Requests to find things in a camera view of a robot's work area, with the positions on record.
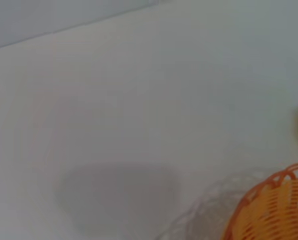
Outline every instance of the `yellow object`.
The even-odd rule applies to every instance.
[[[222,240],[298,240],[298,164],[252,188],[237,206]]]

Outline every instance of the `white surface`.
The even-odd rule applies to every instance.
[[[172,188],[162,223],[224,176],[298,162],[297,107],[298,0],[171,0],[2,48],[0,240],[116,239],[130,225],[150,238],[159,226],[147,216],[169,202],[139,208],[118,186]],[[118,225],[99,214],[102,237],[79,233],[56,203],[86,164],[108,169],[104,208],[129,209]]]
[[[0,0],[0,47],[157,2],[158,0]]]

